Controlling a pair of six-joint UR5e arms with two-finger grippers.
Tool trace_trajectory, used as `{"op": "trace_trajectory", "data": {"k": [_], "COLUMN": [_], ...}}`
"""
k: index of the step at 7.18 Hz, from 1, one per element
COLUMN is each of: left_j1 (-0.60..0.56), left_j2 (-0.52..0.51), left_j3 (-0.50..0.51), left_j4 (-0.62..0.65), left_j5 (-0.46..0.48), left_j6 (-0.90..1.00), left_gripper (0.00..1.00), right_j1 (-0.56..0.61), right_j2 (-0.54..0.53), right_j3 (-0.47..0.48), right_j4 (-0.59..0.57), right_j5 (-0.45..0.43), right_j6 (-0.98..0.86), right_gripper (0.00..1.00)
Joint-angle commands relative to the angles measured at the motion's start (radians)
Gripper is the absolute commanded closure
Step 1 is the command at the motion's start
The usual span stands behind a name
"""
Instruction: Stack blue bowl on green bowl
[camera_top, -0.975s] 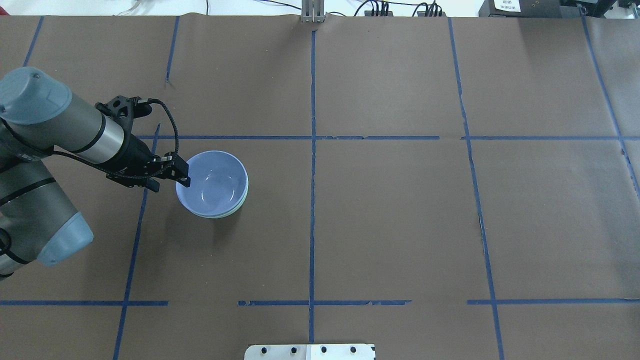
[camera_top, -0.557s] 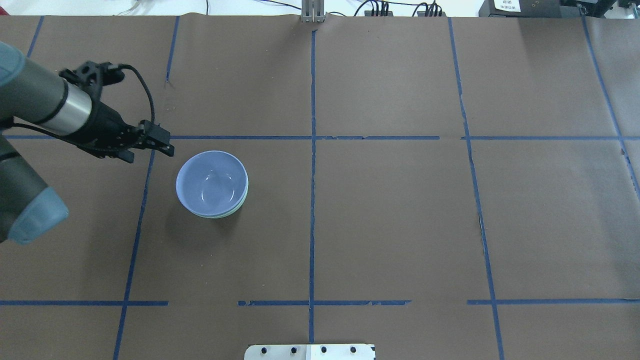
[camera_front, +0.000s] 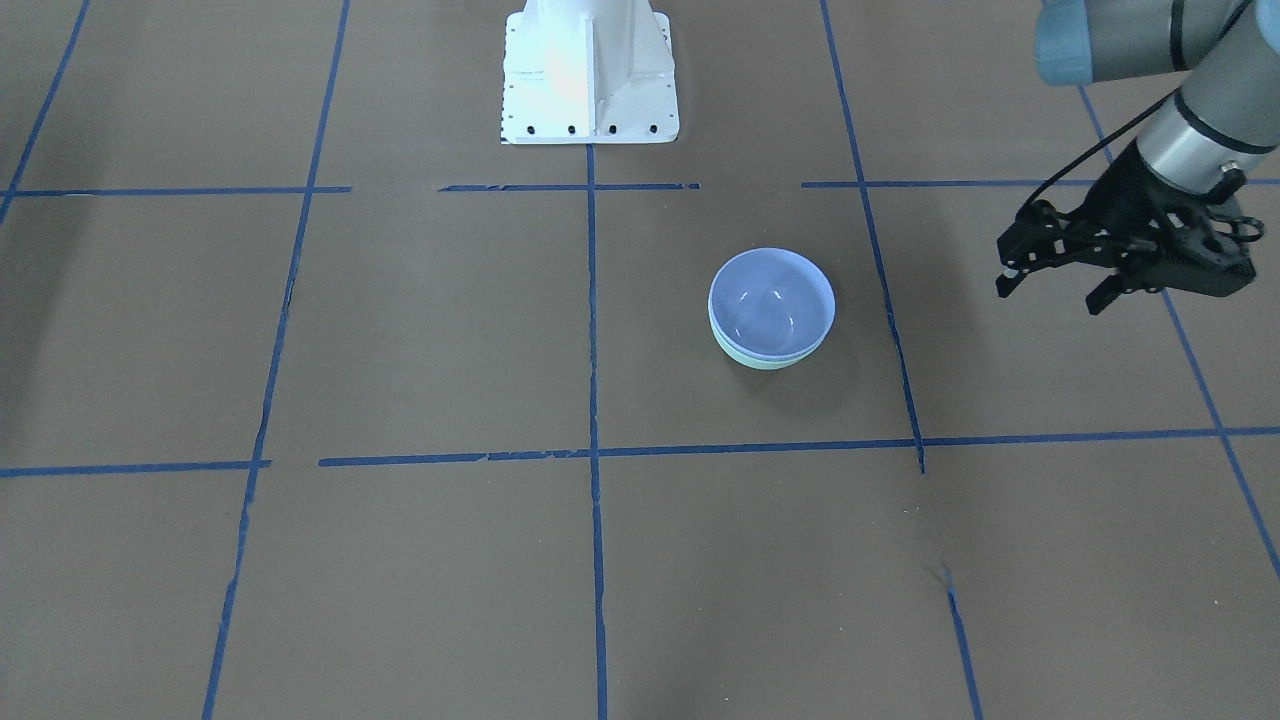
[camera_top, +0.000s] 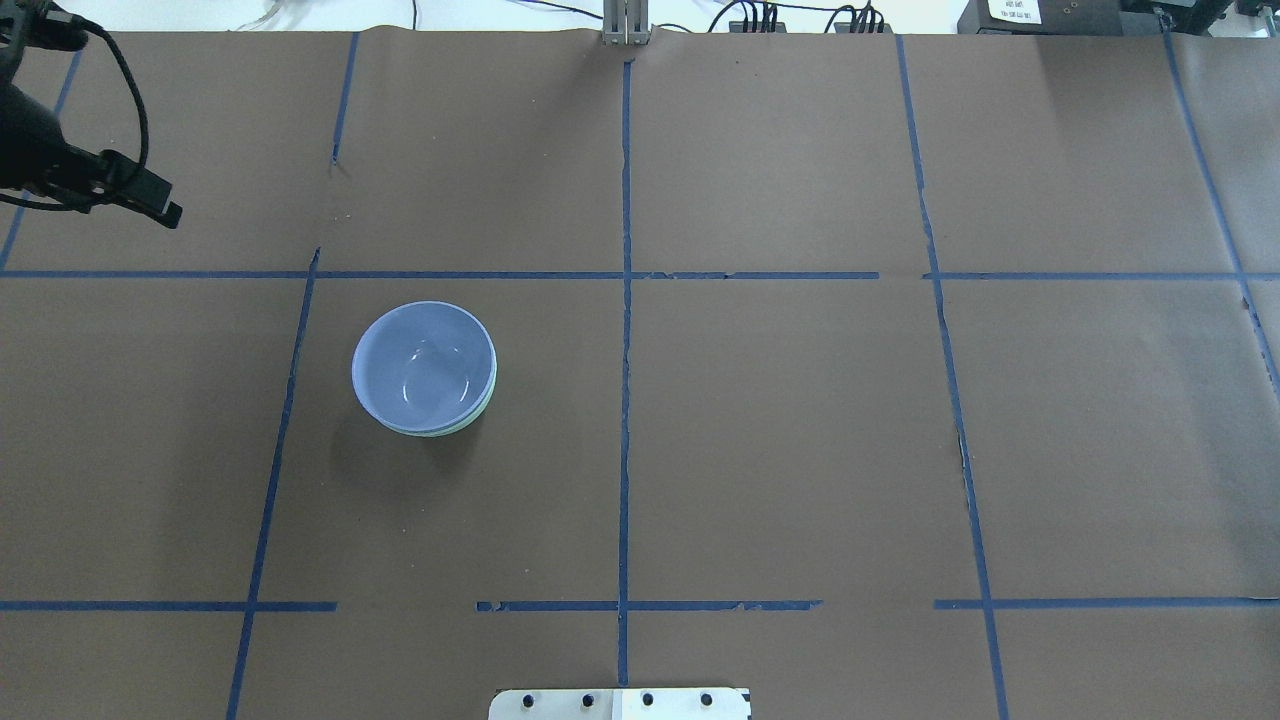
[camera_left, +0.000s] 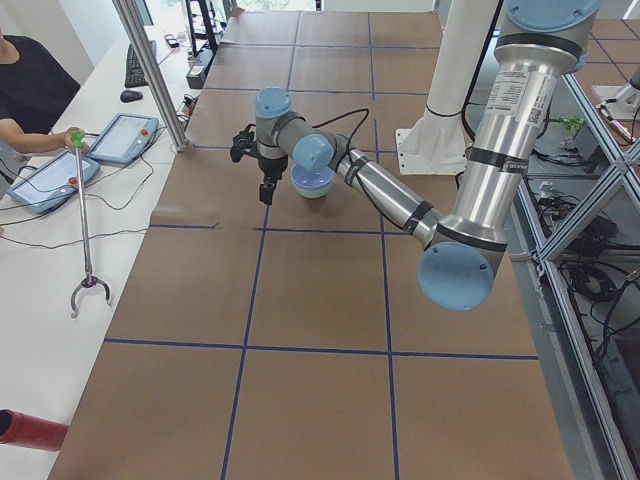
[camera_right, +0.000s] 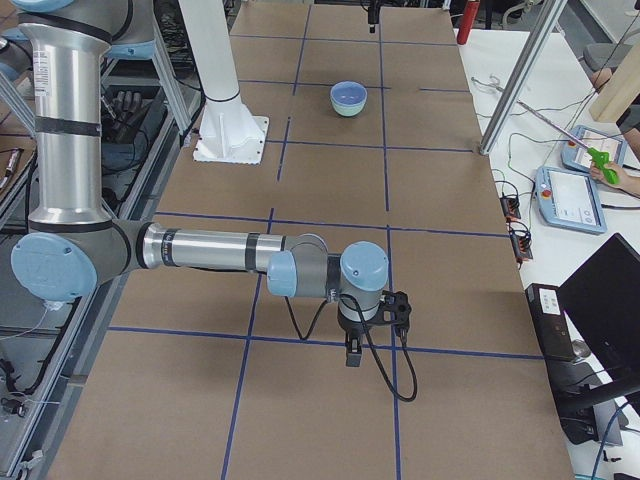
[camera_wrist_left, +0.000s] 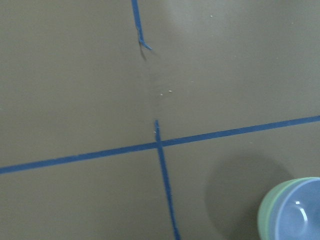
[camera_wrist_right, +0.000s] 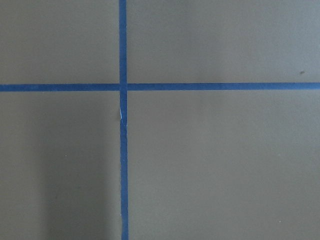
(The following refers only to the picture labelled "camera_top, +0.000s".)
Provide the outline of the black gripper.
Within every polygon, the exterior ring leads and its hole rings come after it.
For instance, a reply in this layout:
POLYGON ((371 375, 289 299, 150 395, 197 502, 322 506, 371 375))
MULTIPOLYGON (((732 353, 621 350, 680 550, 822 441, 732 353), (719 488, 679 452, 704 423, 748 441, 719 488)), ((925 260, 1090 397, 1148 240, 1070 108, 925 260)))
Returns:
POLYGON ((3 87, 1 105, 3 204, 41 211, 118 205, 178 228, 183 208, 172 201, 170 182, 122 152, 68 143, 52 111, 15 86, 3 87))

